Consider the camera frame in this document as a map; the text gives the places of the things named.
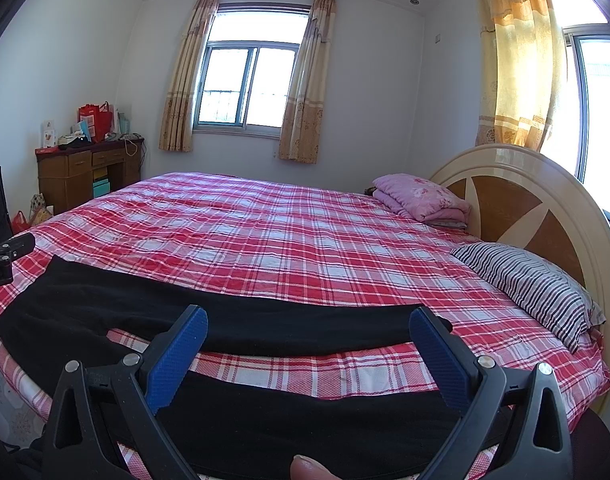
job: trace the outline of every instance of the beige curtain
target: beige curtain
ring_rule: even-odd
[[[483,89],[476,145],[539,151],[563,82],[565,40],[551,0],[478,0]]]
[[[192,150],[192,121],[198,69],[219,0],[198,0],[182,36],[169,85],[158,147],[168,152]]]
[[[314,0],[296,56],[280,131],[280,158],[315,164],[323,121],[336,0]]]

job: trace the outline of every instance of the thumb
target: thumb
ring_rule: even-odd
[[[291,480],[340,480],[326,467],[307,456],[296,455],[290,467]]]

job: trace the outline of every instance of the metal screw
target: metal screw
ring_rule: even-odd
[[[549,363],[538,363],[538,371],[541,374],[551,375],[554,369],[551,367]]]
[[[496,361],[489,357],[489,355],[481,355],[478,358],[478,364],[483,368],[494,368],[496,366]]]
[[[138,354],[127,354],[122,358],[122,363],[125,366],[133,366],[137,365],[140,361],[140,356]]]
[[[78,361],[70,361],[65,365],[65,371],[69,373],[75,372],[76,370],[78,370],[79,366],[80,364],[78,363]]]

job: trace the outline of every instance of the white wall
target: white wall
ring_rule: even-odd
[[[141,0],[27,0],[0,39],[0,165],[10,214],[38,192],[40,125],[114,101]]]
[[[476,0],[444,0],[425,19],[422,73],[407,171],[429,178],[472,148],[480,110]],[[440,34],[440,43],[435,43]]]
[[[402,171],[420,72],[423,19],[374,0],[338,0],[325,115],[316,165],[279,160],[277,140],[195,134],[191,153],[158,149],[158,134],[179,38],[196,0],[149,0],[141,8],[118,90],[118,107],[146,138],[147,177],[171,171],[361,191]],[[221,0],[221,2],[312,0]]]

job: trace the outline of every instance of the blue textured pad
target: blue textured pad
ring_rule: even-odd
[[[409,316],[409,335],[438,385],[445,404],[463,415],[467,413],[472,401],[469,396],[469,377],[445,340],[419,308]]]
[[[199,308],[178,332],[161,359],[149,373],[145,400],[155,415],[171,404],[192,360],[207,337],[207,313]]]

